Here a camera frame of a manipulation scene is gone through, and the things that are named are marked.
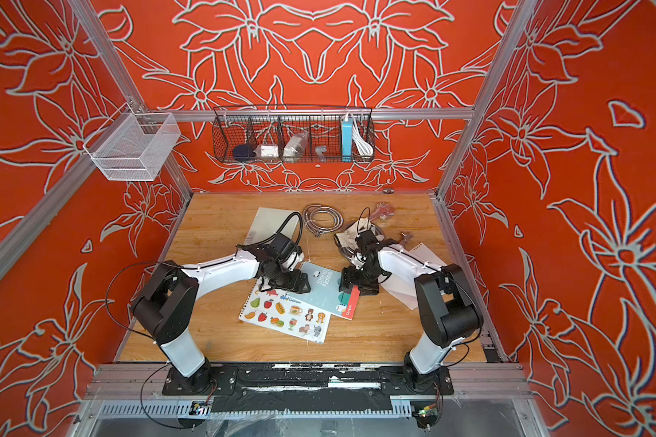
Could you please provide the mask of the teal steno notes notebook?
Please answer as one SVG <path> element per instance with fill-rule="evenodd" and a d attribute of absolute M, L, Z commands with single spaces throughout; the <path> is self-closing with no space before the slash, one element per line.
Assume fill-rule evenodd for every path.
<path fill-rule="evenodd" d="M 361 293 L 356 286 L 342 288 L 342 273 L 304 262 L 301 271 L 307 274 L 311 291 L 297 299 L 327 311 L 342 319 L 353 320 Z"/>

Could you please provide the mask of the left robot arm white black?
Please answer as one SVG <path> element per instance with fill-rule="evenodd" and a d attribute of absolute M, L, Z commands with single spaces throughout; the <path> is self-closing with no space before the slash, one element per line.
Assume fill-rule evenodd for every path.
<path fill-rule="evenodd" d="M 132 311 L 171 364 L 173 393 L 202 394 L 213 382 L 211 364 L 190 332 L 198 299 L 253 279 L 297 294 L 311 291 L 308 275 L 298 268 L 303 231 L 302 214 L 293 211 L 271 236 L 239 244 L 230 256 L 187 265 L 169 260 L 156 267 Z"/>

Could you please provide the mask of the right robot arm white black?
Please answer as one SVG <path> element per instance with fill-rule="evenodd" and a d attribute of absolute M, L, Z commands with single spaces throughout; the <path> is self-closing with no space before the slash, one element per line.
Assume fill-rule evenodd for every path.
<path fill-rule="evenodd" d="M 358 218 L 344 238 L 355 247 L 351 265 L 342 270 L 342 291 L 377 295 L 384 282 L 397 278 L 415 292 L 423 334 L 395 379 L 413 393 L 444 393 L 449 376 L 444 360 L 455 347 L 468 346 L 468 338 L 483 327 L 463 270 L 423 260 L 395 240 L 378 238 L 369 218 Z"/>

